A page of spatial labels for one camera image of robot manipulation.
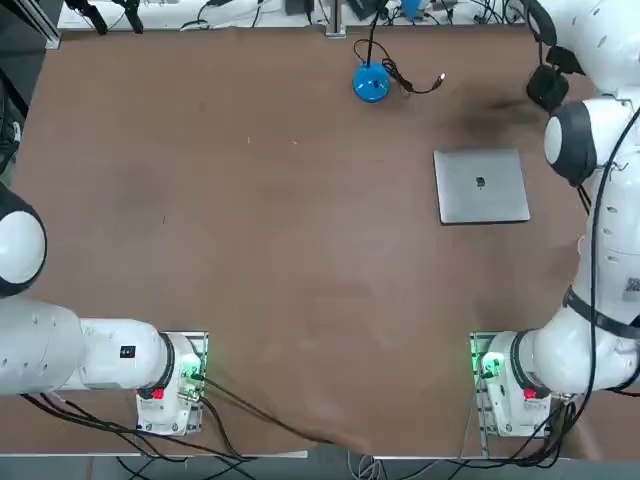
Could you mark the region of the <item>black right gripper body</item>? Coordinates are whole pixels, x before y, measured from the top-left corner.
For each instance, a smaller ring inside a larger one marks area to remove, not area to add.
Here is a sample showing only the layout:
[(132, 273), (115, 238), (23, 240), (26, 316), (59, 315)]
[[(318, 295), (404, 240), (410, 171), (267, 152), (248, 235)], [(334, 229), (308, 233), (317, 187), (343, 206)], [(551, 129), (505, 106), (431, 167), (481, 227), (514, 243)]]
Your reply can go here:
[(546, 62), (556, 67), (557, 70), (563, 74), (583, 74), (583, 69), (575, 54), (560, 46), (552, 46), (549, 48), (546, 55)]

